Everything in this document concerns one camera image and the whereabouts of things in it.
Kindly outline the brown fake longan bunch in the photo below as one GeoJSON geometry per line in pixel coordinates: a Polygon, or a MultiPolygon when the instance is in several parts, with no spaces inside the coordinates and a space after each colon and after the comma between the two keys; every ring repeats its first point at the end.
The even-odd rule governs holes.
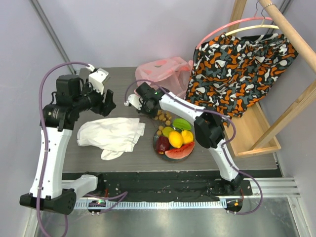
{"type": "Polygon", "coordinates": [[[163,136],[162,135],[162,129],[166,126],[171,126],[171,113],[163,110],[158,110],[157,116],[154,117],[154,122],[157,127],[157,136],[163,136]]]}

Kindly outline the yellow fake starfruit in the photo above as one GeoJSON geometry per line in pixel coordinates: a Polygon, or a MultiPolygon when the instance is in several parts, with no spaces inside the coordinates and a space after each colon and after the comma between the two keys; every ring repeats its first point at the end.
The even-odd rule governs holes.
{"type": "Polygon", "coordinates": [[[172,131],[174,131],[174,129],[172,128],[172,127],[170,127],[170,126],[166,126],[166,127],[164,127],[163,129],[162,129],[162,135],[164,136],[164,137],[169,137],[169,135],[170,135],[170,133],[172,132],[172,131]]]}

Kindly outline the pink plastic bag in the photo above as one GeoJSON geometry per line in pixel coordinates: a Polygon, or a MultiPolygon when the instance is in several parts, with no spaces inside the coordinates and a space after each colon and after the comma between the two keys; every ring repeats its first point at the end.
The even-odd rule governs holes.
{"type": "Polygon", "coordinates": [[[193,61],[185,61],[181,57],[156,60],[143,64],[136,68],[135,78],[137,85],[143,82],[151,85],[154,89],[158,86],[167,88],[180,98],[185,98],[188,88],[193,61]]]}

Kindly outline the green fake starfruit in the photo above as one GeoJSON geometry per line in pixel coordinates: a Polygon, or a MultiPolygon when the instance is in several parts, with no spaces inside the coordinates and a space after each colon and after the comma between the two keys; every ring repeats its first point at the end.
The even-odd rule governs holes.
{"type": "Polygon", "coordinates": [[[191,130],[192,129],[191,124],[183,118],[176,118],[172,122],[172,126],[176,129],[180,129],[180,130],[191,130]]]}

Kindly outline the red fake apple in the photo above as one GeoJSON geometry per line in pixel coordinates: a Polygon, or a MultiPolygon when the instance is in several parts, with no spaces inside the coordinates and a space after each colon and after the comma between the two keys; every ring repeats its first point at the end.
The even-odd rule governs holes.
{"type": "Polygon", "coordinates": [[[160,136],[156,141],[156,152],[163,155],[168,150],[170,150],[169,139],[167,137],[160,136]]]}

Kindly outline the orange fake fruit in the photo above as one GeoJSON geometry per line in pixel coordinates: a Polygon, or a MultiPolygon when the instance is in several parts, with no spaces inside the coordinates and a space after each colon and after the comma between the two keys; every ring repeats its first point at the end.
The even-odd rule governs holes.
{"type": "Polygon", "coordinates": [[[170,145],[174,148],[178,149],[178,148],[181,148],[183,145],[183,137],[177,131],[170,132],[168,136],[168,140],[169,140],[170,145]]]}

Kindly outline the fake watermelon slice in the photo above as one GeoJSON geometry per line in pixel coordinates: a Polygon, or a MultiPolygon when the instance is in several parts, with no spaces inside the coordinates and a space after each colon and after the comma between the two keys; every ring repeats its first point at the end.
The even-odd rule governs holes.
{"type": "Polygon", "coordinates": [[[183,145],[177,149],[171,149],[165,152],[165,155],[170,159],[183,159],[191,154],[195,147],[195,142],[191,142],[188,144],[183,145]]]}

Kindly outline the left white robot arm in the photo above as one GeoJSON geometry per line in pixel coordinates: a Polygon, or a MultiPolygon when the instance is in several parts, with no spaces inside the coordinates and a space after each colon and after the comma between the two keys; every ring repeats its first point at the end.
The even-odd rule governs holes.
{"type": "Polygon", "coordinates": [[[113,92],[105,90],[109,74],[97,70],[87,80],[63,75],[56,80],[52,101],[43,109],[47,137],[41,138],[36,176],[30,191],[21,195],[20,205],[69,215],[76,201],[91,193],[100,197],[105,191],[103,175],[86,172],[75,181],[62,185],[62,170],[68,142],[75,122],[83,111],[107,116],[115,107],[113,92]]]}

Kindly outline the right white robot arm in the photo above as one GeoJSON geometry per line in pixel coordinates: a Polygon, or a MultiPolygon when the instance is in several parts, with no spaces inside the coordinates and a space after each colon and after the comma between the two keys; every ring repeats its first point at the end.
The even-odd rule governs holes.
{"type": "Polygon", "coordinates": [[[195,141],[209,150],[219,168],[225,193],[234,195],[241,189],[243,175],[233,161],[224,134],[222,119],[228,121],[227,117],[211,108],[193,105],[164,88],[155,90],[145,82],[135,92],[137,99],[133,106],[139,112],[154,117],[162,109],[192,124],[195,141]]]}

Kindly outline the white cloth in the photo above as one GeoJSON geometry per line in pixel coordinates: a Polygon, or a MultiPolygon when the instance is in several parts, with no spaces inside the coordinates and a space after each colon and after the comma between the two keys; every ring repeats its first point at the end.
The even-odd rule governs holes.
{"type": "Polygon", "coordinates": [[[102,160],[113,160],[131,153],[145,132],[139,118],[104,118],[86,122],[77,133],[77,144],[102,150],[102,160]]]}

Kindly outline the blue ceramic plate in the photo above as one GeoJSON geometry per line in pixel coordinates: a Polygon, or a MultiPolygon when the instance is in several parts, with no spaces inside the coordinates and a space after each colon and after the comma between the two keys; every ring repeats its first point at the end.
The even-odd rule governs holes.
{"type": "MultiPolygon", "coordinates": [[[[174,131],[177,131],[177,132],[179,132],[179,133],[182,132],[182,130],[180,130],[180,129],[176,129],[176,128],[174,128],[174,127],[172,127],[172,128],[174,129],[174,131]]],[[[183,161],[183,160],[185,160],[185,159],[188,158],[188,156],[187,156],[187,157],[185,157],[185,158],[183,158],[183,159],[175,160],[175,159],[170,159],[170,158],[168,158],[165,154],[163,154],[163,155],[158,154],[158,153],[156,152],[156,141],[157,141],[158,138],[159,138],[159,136],[157,136],[157,134],[155,133],[155,135],[153,136],[153,149],[154,149],[154,152],[156,153],[156,155],[157,155],[159,158],[161,158],[161,159],[163,159],[163,160],[165,160],[165,161],[168,161],[168,162],[180,162],[180,161],[183,161]]]]}

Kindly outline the pink clothes hanger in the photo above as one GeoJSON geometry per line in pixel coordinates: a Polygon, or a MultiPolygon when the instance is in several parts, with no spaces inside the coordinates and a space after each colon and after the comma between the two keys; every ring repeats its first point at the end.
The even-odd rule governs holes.
{"type": "Polygon", "coordinates": [[[196,49],[198,49],[208,38],[210,38],[211,36],[217,34],[217,33],[220,33],[220,32],[223,32],[224,29],[226,28],[229,28],[230,26],[234,26],[234,25],[239,25],[240,23],[242,22],[247,22],[247,21],[253,21],[253,20],[262,20],[262,23],[259,24],[259,25],[255,25],[255,26],[248,26],[248,27],[243,27],[243,28],[237,28],[237,29],[234,29],[234,30],[230,30],[228,31],[227,35],[232,35],[234,33],[237,33],[237,32],[240,32],[240,31],[243,31],[243,30],[248,30],[248,29],[255,29],[255,28],[272,28],[272,29],[279,29],[278,26],[275,26],[275,25],[264,25],[264,21],[266,20],[270,20],[272,21],[272,18],[271,17],[248,17],[248,18],[242,18],[242,19],[239,19],[239,20],[235,20],[233,22],[230,22],[214,31],[212,31],[211,33],[209,33],[208,35],[206,35],[196,46],[196,49]]]}

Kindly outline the patterned orange black garment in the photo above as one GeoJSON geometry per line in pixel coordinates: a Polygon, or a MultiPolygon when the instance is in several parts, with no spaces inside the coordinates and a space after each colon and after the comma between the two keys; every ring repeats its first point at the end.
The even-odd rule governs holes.
{"type": "Polygon", "coordinates": [[[240,118],[268,94],[297,56],[284,34],[221,34],[194,51],[185,100],[240,118]]]}

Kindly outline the cream clothes hanger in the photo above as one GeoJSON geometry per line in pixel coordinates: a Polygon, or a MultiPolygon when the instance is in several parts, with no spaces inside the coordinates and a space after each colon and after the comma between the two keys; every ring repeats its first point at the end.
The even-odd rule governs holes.
{"type": "Polygon", "coordinates": [[[269,28],[269,29],[279,30],[279,27],[276,25],[259,24],[259,25],[248,26],[248,27],[243,27],[243,28],[239,28],[236,30],[232,30],[230,32],[225,33],[225,35],[230,36],[230,35],[234,35],[236,33],[242,32],[242,31],[247,31],[247,30],[252,30],[252,29],[260,29],[260,28],[269,28]]]}

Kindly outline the aluminium rail frame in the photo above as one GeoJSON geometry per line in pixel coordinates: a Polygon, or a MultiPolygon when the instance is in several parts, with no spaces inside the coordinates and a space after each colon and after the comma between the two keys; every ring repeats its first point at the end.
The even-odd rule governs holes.
{"type": "MultiPolygon", "coordinates": [[[[67,185],[83,174],[70,174],[67,185]]],[[[87,195],[69,215],[34,208],[38,233],[47,237],[308,237],[301,195],[293,178],[247,179],[253,194],[241,205],[254,213],[231,214],[236,196],[217,201],[130,202],[87,195]]]]}

